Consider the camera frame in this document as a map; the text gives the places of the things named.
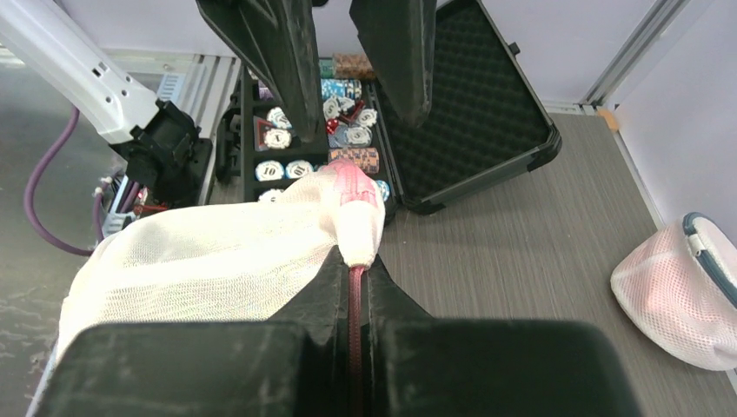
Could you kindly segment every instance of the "poker chip case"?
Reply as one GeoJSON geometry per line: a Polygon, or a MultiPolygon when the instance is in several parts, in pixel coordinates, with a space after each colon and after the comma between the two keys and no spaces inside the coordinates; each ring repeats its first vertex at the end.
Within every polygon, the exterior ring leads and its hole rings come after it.
{"type": "MultiPolygon", "coordinates": [[[[453,200],[539,168],[561,148],[557,128],[515,60],[519,50],[503,41],[481,0],[443,5],[436,12],[435,30],[432,108],[421,127],[400,120],[379,82],[363,84],[366,108],[379,115],[371,128],[371,146],[382,165],[370,176],[391,188],[388,218],[401,205],[419,214],[434,213],[453,200]]],[[[324,141],[254,151],[253,116],[265,117],[278,105],[260,100],[258,89],[244,69],[240,91],[231,97],[217,137],[217,177],[227,181],[233,172],[246,173],[245,202],[295,181],[259,182],[252,175],[258,163],[276,160],[286,165],[303,159],[323,164],[330,151],[324,141]],[[233,146],[228,146],[229,139],[233,146]]]]}

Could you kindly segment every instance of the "white cloth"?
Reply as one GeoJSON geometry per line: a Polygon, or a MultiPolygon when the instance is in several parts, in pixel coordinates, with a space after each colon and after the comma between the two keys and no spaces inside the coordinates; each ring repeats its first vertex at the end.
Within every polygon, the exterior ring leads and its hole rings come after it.
{"type": "Polygon", "coordinates": [[[713,223],[694,220],[657,232],[612,273],[612,289],[632,322],[661,348],[711,370],[737,367],[737,308],[699,264],[707,251],[720,264],[722,283],[734,288],[737,249],[713,223]]]}
{"type": "Polygon", "coordinates": [[[349,266],[370,266],[382,237],[381,195],[355,165],[333,162],[276,202],[183,208],[134,222],[101,242],[72,282],[57,358],[100,323],[267,319],[336,244],[349,266]]]}

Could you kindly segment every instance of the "pink mesh bag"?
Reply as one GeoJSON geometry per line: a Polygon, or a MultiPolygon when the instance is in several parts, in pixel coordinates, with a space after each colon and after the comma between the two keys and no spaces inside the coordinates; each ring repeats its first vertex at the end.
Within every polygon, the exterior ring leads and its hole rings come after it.
{"type": "Polygon", "coordinates": [[[696,367],[737,367],[737,248],[708,218],[686,215],[642,243],[612,273],[634,324],[696,367]]]}

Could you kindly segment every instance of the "blue zipper trim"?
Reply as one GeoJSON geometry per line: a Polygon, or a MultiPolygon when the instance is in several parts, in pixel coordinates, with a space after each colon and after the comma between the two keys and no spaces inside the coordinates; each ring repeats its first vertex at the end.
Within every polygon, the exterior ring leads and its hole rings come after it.
{"type": "MultiPolygon", "coordinates": [[[[694,225],[694,221],[696,219],[705,219],[714,223],[711,219],[701,213],[689,213],[683,217],[683,233],[685,233],[686,236],[698,234],[696,226],[694,225]]],[[[696,257],[696,261],[701,265],[704,271],[707,272],[707,275],[709,275],[709,278],[712,279],[721,293],[727,297],[734,308],[737,308],[737,288],[727,279],[727,275],[725,275],[724,271],[721,270],[714,256],[710,254],[708,250],[702,250],[698,256],[696,256],[696,254],[694,254],[694,256],[696,257]]]]}

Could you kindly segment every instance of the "red string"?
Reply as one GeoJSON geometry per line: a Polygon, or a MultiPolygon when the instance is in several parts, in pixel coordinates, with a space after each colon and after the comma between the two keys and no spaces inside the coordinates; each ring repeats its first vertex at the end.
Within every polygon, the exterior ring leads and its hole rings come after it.
{"type": "Polygon", "coordinates": [[[365,267],[352,267],[349,272],[348,296],[348,369],[350,407],[352,415],[363,412],[363,382],[361,370],[361,275],[365,267]]]}

